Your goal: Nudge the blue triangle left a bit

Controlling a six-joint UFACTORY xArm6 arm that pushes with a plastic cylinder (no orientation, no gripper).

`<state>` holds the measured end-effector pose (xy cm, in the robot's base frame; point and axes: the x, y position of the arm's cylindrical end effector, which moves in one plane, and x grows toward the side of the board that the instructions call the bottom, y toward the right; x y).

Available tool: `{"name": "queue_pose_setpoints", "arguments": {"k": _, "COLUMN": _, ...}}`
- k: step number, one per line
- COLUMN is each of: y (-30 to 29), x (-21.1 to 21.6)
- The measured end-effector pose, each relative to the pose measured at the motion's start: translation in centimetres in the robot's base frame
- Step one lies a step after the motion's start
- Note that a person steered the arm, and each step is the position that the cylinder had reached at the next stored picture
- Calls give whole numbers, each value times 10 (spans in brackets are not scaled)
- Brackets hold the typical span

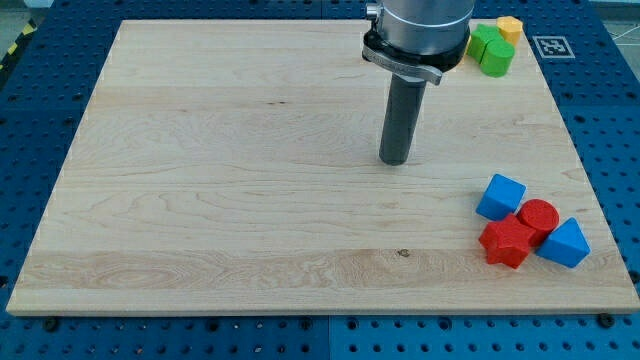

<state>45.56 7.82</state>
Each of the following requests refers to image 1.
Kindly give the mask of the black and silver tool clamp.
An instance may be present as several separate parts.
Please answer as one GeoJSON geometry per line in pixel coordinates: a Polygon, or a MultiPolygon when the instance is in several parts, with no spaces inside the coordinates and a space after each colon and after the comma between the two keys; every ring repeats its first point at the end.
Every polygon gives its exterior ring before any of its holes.
{"type": "Polygon", "coordinates": [[[363,36],[362,57],[396,75],[418,78],[439,85],[443,74],[455,68],[463,59],[470,29],[466,28],[463,40],[450,50],[438,54],[423,55],[405,52],[392,47],[374,30],[363,36]]]}

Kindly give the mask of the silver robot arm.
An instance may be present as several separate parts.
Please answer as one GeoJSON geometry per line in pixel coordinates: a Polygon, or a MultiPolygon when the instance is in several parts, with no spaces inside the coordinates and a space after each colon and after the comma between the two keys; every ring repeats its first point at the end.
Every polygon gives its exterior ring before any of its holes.
{"type": "Polygon", "coordinates": [[[388,165],[406,162],[426,85],[457,66],[470,38],[474,0],[369,2],[364,60],[392,73],[379,148],[388,165]]]}

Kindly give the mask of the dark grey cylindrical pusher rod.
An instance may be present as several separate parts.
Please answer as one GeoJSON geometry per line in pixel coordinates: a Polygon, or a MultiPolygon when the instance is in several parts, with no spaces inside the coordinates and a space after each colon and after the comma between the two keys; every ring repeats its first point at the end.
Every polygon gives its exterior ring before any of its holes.
{"type": "Polygon", "coordinates": [[[384,163],[397,166],[406,162],[425,89],[423,79],[392,75],[379,148],[384,163]]]}

